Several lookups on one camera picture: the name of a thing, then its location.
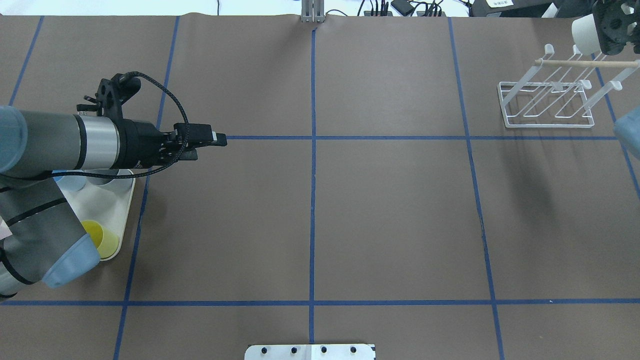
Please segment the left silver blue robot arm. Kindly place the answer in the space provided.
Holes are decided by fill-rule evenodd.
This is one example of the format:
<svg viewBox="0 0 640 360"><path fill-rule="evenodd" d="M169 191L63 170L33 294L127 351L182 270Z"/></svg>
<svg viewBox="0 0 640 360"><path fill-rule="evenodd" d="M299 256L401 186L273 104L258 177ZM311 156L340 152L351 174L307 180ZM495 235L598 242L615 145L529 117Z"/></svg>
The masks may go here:
<svg viewBox="0 0 640 360"><path fill-rule="evenodd" d="M227 145L209 124L153 123L112 116L1 107L1 300L43 282L55 289L96 267L99 253L55 177L129 180L118 170L197 159L200 147Z"/></svg>

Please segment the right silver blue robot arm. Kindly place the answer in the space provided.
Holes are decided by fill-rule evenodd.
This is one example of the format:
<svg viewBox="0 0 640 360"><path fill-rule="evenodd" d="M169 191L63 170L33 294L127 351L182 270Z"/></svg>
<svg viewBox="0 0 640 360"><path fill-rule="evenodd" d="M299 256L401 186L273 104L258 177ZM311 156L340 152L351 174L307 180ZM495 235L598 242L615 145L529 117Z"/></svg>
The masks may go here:
<svg viewBox="0 0 640 360"><path fill-rule="evenodd" d="M599 49L608 56L618 55L632 45L640 54L640 2L638 0L595 0L591 7ZM618 118L614 125L618 141L639 158L639 107Z"/></svg>

